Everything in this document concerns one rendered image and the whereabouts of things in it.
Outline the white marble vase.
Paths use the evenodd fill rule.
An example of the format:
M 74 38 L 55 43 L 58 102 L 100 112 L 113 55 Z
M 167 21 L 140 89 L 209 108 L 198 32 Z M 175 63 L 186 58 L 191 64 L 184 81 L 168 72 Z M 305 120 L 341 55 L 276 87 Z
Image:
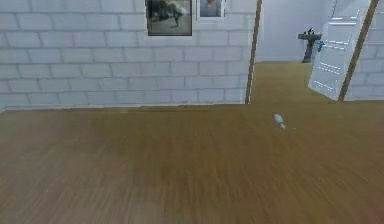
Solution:
M 278 124 L 278 126 L 281 129 L 285 129 L 286 128 L 284 120 L 283 120 L 283 117 L 280 114 L 274 114 L 273 118 L 274 118 L 275 122 Z

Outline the white panelled room door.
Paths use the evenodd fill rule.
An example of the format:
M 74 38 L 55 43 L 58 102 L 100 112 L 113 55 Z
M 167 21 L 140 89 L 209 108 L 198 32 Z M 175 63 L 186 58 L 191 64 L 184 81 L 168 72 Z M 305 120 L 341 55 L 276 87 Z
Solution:
M 339 98 L 371 0 L 335 0 L 323 26 L 325 45 L 316 52 L 308 87 Z

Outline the dark framed wall picture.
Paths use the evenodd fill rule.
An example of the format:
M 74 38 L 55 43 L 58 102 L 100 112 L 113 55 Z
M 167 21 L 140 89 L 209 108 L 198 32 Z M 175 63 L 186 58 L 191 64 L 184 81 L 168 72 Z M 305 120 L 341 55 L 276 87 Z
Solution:
M 149 36 L 191 36 L 192 0 L 146 0 Z

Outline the white framed wall picture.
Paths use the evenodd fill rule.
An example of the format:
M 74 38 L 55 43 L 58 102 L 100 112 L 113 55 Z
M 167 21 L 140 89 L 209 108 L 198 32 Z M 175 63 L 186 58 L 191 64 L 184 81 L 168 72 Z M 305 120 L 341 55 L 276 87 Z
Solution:
M 225 17 L 225 0 L 196 0 L 196 18 L 199 22 L 221 21 Z

